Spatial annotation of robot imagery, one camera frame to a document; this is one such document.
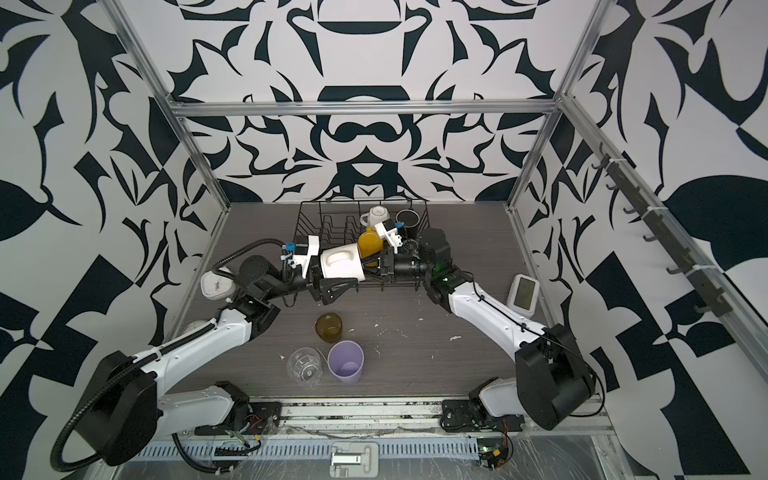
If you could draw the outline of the white mug red inside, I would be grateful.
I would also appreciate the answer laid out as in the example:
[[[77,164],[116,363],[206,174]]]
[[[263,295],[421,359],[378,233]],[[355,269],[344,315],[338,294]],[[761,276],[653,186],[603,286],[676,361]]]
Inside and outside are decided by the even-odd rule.
[[[365,273],[356,243],[324,250],[319,264],[324,278],[365,280]]]

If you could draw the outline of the yellow mug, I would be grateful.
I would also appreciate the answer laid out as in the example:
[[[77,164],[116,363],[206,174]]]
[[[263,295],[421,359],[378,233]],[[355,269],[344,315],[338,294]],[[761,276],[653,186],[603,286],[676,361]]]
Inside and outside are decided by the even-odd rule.
[[[364,265],[366,267],[376,267],[378,265],[378,255],[383,249],[383,240],[378,236],[378,233],[373,228],[368,227],[359,236],[357,246],[360,257],[363,260],[370,258]]]

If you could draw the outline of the black mug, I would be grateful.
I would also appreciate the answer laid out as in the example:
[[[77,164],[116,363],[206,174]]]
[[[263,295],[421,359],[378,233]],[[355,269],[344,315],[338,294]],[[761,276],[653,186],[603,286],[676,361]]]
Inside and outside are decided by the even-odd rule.
[[[396,214],[396,222],[406,239],[416,240],[421,222],[421,215],[412,209],[403,209]]]

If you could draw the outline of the white faceted mug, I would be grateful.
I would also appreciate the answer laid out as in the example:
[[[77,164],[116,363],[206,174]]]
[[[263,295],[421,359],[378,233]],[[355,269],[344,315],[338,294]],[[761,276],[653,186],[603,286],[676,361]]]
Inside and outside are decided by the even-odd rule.
[[[383,205],[374,205],[367,213],[360,216],[360,223],[366,228],[374,229],[376,225],[390,220],[390,212]]]

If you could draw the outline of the lilac plastic cup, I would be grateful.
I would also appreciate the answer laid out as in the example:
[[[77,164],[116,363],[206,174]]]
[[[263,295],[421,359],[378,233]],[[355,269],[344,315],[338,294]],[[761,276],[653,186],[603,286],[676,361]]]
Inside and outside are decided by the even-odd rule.
[[[357,383],[362,376],[365,354],[358,343],[343,340],[330,349],[327,362],[335,378],[344,384],[351,385]]]

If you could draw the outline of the cream mug dark green outside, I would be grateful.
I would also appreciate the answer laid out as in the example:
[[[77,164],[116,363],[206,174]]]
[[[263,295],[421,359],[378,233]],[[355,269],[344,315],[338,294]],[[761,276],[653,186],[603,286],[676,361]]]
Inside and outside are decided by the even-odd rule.
[[[403,245],[400,247],[399,252],[401,254],[408,254],[413,255],[418,252],[419,245],[418,242],[414,239],[406,239],[403,242]]]

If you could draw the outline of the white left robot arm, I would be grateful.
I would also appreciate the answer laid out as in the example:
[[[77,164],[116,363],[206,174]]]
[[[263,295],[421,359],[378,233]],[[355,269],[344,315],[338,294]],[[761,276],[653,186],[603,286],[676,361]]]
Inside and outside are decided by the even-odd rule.
[[[280,309],[274,299],[307,291],[329,305],[365,278],[356,252],[332,249],[299,255],[292,244],[276,267],[261,255],[246,258],[234,270],[220,261],[202,283],[230,282],[222,292],[227,304],[193,330],[134,355],[120,351],[105,357],[50,453],[51,467],[72,472],[99,460],[120,465],[157,437],[177,439],[197,428],[235,436],[251,424],[250,398],[229,381],[202,390],[173,393],[183,379],[220,355],[264,334]]]

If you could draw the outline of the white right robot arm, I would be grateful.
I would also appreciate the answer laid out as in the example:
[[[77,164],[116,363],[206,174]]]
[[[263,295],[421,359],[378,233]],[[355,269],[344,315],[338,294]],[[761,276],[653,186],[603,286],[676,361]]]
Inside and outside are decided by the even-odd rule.
[[[551,431],[595,394],[597,375],[573,332],[561,324],[547,327],[492,297],[454,263],[442,230],[427,228],[408,247],[387,240],[378,273],[422,286],[434,304],[473,325],[514,361],[513,378],[493,378],[469,394],[476,425],[526,416]]]

